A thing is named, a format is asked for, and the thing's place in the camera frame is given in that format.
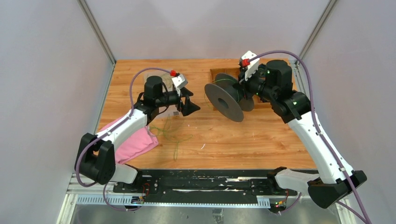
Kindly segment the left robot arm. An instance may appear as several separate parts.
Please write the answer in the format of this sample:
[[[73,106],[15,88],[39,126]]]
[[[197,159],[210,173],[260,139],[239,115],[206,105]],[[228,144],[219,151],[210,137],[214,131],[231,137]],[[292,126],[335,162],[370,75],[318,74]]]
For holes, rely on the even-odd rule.
[[[144,128],[160,114],[161,107],[176,105],[183,116],[200,110],[191,102],[193,93],[186,88],[188,83],[184,75],[172,75],[172,90],[166,89],[159,76],[150,76],[131,110],[109,128],[98,134],[86,133],[80,141],[75,163],[76,177],[80,185],[89,187],[81,181],[81,175],[101,185],[109,182],[123,182],[132,193],[143,187],[141,171],[125,164],[118,164],[115,152],[136,131]]]

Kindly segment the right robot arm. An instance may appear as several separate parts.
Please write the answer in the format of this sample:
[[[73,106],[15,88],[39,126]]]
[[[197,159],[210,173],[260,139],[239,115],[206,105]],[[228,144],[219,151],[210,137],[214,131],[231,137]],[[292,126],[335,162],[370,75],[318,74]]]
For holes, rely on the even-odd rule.
[[[317,206],[326,209],[367,180],[363,171],[354,170],[325,139],[310,100],[293,89],[292,70],[285,61],[271,60],[262,65],[258,59],[241,59],[238,79],[247,96],[255,94],[270,102],[272,110],[304,144],[318,170],[308,174],[279,167],[267,176],[270,193],[278,195],[291,189],[309,195]]]

